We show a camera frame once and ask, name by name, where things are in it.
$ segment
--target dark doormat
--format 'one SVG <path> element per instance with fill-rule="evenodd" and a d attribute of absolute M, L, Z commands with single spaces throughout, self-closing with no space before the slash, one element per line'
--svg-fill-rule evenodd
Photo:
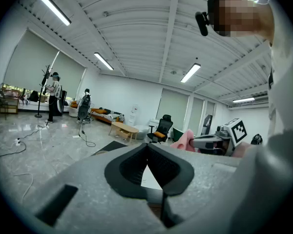
<path fill-rule="evenodd" d="M 125 147 L 125 146 L 126 145 L 124 145 L 122 143 L 119 143 L 117 141 L 112 141 L 111 143 L 109 143 L 108 145 L 104 146 L 99 151 L 112 151 L 112 150 L 119 149 L 119 148 L 122 148 L 122 147 Z"/>

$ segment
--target orange seat cushion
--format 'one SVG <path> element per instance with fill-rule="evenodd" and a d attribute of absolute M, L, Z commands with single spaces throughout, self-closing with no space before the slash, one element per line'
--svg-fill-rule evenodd
<path fill-rule="evenodd" d="M 97 114 L 105 114 L 106 111 L 104 109 L 99 109 L 97 111 L 95 111 Z"/>
<path fill-rule="evenodd" d="M 161 134 L 160 132 L 155 132 L 154 135 L 159 137 L 159 138 L 164 138 L 165 137 L 165 135 Z"/>

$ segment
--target ceiling beam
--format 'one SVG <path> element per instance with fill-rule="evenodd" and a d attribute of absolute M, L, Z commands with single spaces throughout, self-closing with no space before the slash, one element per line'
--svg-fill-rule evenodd
<path fill-rule="evenodd" d="M 66 4 L 68 9 L 74 15 L 74 19 L 78 20 L 81 25 L 85 27 L 87 32 L 91 35 L 94 43 L 99 47 L 101 50 L 100 54 L 105 59 L 112 59 L 113 64 L 117 66 L 117 68 L 121 71 L 123 76 L 126 76 L 126 70 L 124 69 L 123 65 L 118 60 L 117 56 L 113 53 L 113 51 L 108 46 L 107 42 L 103 39 L 101 34 L 99 33 L 98 29 L 93 25 L 89 17 L 86 15 L 84 10 L 80 7 L 76 0 L 62 0 L 63 3 Z"/>
<path fill-rule="evenodd" d="M 257 61 L 253 62 L 254 68 L 255 70 L 260 73 L 260 75 L 263 77 L 263 79 L 266 81 L 268 76 L 267 74 L 264 72 L 263 68 L 257 63 Z"/>
<path fill-rule="evenodd" d="M 48 28 L 45 24 L 43 24 L 40 20 L 38 20 L 34 15 L 32 15 L 28 10 L 24 9 L 19 4 L 14 4 L 12 7 L 20 16 L 24 17 L 25 20 L 28 21 L 27 26 L 34 33 L 38 34 L 45 41 L 49 42 L 57 49 L 63 51 L 65 54 L 69 55 L 75 61 L 79 62 L 84 67 L 93 67 L 98 72 L 100 69 L 83 57 L 77 50 L 72 48 L 65 42 L 62 38 L 60 38 L 57 34 L 55 34 L 50 28 Z"/>
<path fill-rule="evenodd" d="M 167 33 L 166 33 L 166 42 L 165 42 L 165 48 L 164 48 L 164 54 L 163 54 L 160 78 L 159 78 L 159 81 L 158 81 L 159 83 L 162 82 L 163 73 L 164 73 L 164 69 L 165 69 L 165 65 L 166 65 L 166 61 L 167 61 L 167 57 L 168 57 L 168 51 L 169 51 L 169 46 L 170 46 L 170 42 L 171 42 L 172 31 L 174 29 L 174 24 L 175 24 L 177 5 L 178 5 L 178 0 L 170 0 L 169 18 L 168 18 L 168 26 L 167 26 Z"/>
<path fill-rule="evenodd" d="M 218 100 L 226 100 L 226 99 L 233 99 L 233 98 L 237 98 L 237 97 L 243 97 L 243 96 L 247 96 L 247 95 L 254 94 L 254 93 L 264 92 L 267 90 L 268 90 L 268 84 L 265 83 L 265 84 L 257 86 L 257 87 L 253 87 L 253 88 L 243 90 L 241 92 L 237 92 L 236 94 L 229 94 L 229 95 L 225 95 L 225 96 L 220 96 L 220 97 L 218 97 Z"/>
<path fill-rule="evenodd" d="M 216 82 L 216 81 L 222 79 L 223 77 L 231 74 L 231 72 L 249 65 L 250 63 L 259 59 L 262 55 L 264 55 L 265 53 L 267 53 L 269 51 L 270 51 L 270 48 L 267 44 L 267 41 L 261 43 L 259 46 L 257 46 L 255 49 L 253 49 L 251 52 L 249 52 L 248 54 L 243 56 L 241 59 L 236 61 L 234 64 L 230 65 L 225 70 L 221 71 L 220 73 L 218 73 L 214 77 L 212 77 L 211 81 Z M 206 82 L 200 84 L 199 86 L 197 86 L 194 89 L 194 92 L 197 92 L 198 90 L 202 89 L 203 87 L 205 87 L 209 83 L 210 83 L 210 81 L 206 81 Z"/>

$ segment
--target wooden coffee table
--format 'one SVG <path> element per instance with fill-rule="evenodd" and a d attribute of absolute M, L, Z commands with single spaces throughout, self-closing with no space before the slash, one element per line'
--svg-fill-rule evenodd
<path fill-rule="evenodd" d="M 109 131 L 108 135 L 111 134 L 113 129 L 116 129 L 116 135 L 120 135 L 124 138 L 128 138 L 130 136 L 129 143 L 131 143 L 132 134 L 136 134 L 135 139 L 137 139 L 137 133 L 139 132 L 138 129 L 131 126 L 127 126 L 121 122 L 112 122 L 111 130 Z"/>

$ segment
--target sofa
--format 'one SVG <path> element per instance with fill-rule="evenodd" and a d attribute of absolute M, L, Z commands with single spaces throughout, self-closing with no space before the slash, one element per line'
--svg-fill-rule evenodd
<path fill-rule="evenodd" d="M 99 110 L 99 109 L 103 109 L 106 111 L 106 113 L 104 114 L 98 114 L 96 111 Z M 119 115 L 119 117 L 117 117 L 116 119 L 112 119 L 111 117 L 107 116 L 108 114 L 117 114 Z M 124 122 L 125 120 L 125 115 L 121 114 L 121 113 L 117 113 L 115 111 L 112 111 L 112 110 L 109 110 L 107 108 L 103 108 L 103 107 L 100 107 L 100 108 L 92 108 L 91 109 L 91 116 L 96 118 L 96 119 L 99 119 L 99 120 L 103 120 L 105 122 L 108 122 L 108 123 L 112 123 L 112 122 Z"/>

